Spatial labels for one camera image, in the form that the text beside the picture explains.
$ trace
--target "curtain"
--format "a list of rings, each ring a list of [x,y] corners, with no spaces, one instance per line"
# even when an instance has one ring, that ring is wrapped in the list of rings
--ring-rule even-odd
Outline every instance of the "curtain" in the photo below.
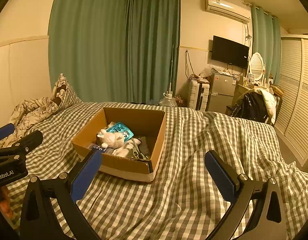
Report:
[[[276,16],[265,14],[262,8],[252,6],[253,17],[253,53],[261,54],[266,63],[265,77],[272,74],[274,84],[279,82],[281,66],[281,29]]]
[[[54,0],[52,85],[63,73],[83,101],[158,103],[176,87],[180,0]]]
[[[126,101],[126,8],[127,0],[53,1],[52,87],[63,73],[83,101]]]
[[[127,19],[128,99],[157,104],[169,85],[175,91],[180,39],[180,0],[129,0]]]

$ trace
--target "black tv screen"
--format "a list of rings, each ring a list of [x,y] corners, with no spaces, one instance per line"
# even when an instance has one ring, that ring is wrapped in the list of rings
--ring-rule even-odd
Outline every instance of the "black tv screen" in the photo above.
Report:
[[[247,68],[249,48],[243,44],[213,37],[212,59],[241,68]]]

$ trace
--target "gingham fabric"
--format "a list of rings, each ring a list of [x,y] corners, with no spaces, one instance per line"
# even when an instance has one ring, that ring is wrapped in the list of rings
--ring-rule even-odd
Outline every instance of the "gingham fabric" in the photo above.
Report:
[[[77,103],[34,125],[41,146],[27,155],[29,175],[9,185],[13,223],[19,225],[22,201],[31,176],[56,178],[78,161],[71,140],[102,107],[160,109],[167,113],[163,154],[155,181],[141,184],[98,172],[80,210],[101,239],[205,239],[230,204],[223,200],[204,166],[214,149],[224,162],[251,179],[275,177],[281,189],[288,239],[308,218],[308,174],[286,164],[274,129],[223,114],[126,103]],[[64,232],[72,236],[56,200],[52,200]],[[251,215],[252,203],[234,237]]]

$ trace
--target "white air conditioner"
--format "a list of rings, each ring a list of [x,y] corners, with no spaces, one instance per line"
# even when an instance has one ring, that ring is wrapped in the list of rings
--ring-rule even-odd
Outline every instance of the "white air conditioner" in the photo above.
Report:
[[[208,12],[226,16],[245,24],[250,21],[249,10],[223,0],[205,0],[205,8]]]

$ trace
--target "open cardboard box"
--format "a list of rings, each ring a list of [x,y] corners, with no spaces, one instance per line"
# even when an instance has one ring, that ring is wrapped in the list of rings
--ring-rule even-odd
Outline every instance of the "open cardboard box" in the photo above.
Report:
[[[81,159],[89,152],[89,147],[96,143],[96,134],[110,122],[122,122],[133,133],[134,138],[146,137],[149,149],[149,160],[128,159],[109,154],[103,154],[100,171],[143,182],[154,180],[161,159],[165,129],[166,114],[159,110],[113,108],[101,109],[73,138],[72,144]]]

